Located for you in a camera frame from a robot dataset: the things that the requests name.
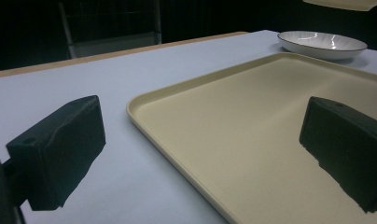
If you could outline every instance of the dark background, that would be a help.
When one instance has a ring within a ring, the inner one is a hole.
[[[131,16],[75,17],[75,41],[139,34],[152,29],[152,0],[64,1],[70,14],[139,11]],[[346,35],[377,50],[377,7],[356,12],[301,0],[161,0],[162,42],[236,31],[317,31]],[[0,70],[69,59],[55,0],[0,3]]]

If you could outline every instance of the tray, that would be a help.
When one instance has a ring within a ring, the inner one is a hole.
[[[311,96],[377,119],[377,76],[292,53],[127,105],[132,122],[231,223],[377,223],[299,143]]]

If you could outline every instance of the white table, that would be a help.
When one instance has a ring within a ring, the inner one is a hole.
[[[22,211],[32,223],[226,223],[133,126],[136,95],[284,50],[261,31],[0,77],[0,160],[7,142],[65,103],[98,95],[106,146],[63,208]],[[377,51],[339,62],[377,74]]]

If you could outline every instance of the bowl rim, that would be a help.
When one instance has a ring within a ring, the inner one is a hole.
[[[340,51],[340,52],[347,52],[347,51],[361,51],[361,50],[364,50],[364,49],[367,49],[368,45],[363,42],[363,41],[360,41],[358,39],[354,39],[352,37],[348,37],[348,36],[344,36],[344,35],[338,35],[338,36],[341,36],[341,37],[344,37],[344,38],[350,38],[350,39],[354,39],[355,41],[358,41],[362,44],[365,45],[364,48],[361,48],[361,49],[325,49],[325,48],[320,48],[320,47],[314,47],[314,46],[309,46],[309,45],[303,45],[303,44],[298,44],[298,43],[295,43],[295,42],[292,42],[290,40],[287,40],[283,37],[281,37],[282,34],[285,34],[285,33],[297,33],[297,32],[312,32],[312,33],[318,33],[318,34],[322,34],[322,35],[334,35],[334,34],[329,34],[329,33],[322,33],[322,32],[317,32],[317,31],[285,31],[285,32],[281,32],[278,34],[278,38],[283,40],[283,41],[286,41],[288,43],[291,43],[291,44],[295,44],[295,45],[298,45],[298,46],[304,46],[304,47],[307,47],[307,48],[312,48],[312,49],[322,49],[322,50],[329,50],[329,51]]]

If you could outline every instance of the white bowl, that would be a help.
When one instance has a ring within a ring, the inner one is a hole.
[[[352,58],[367,48],[367,44],[350,37],[318,32],[289,31],[278,37],[289,51],[325,60]]]

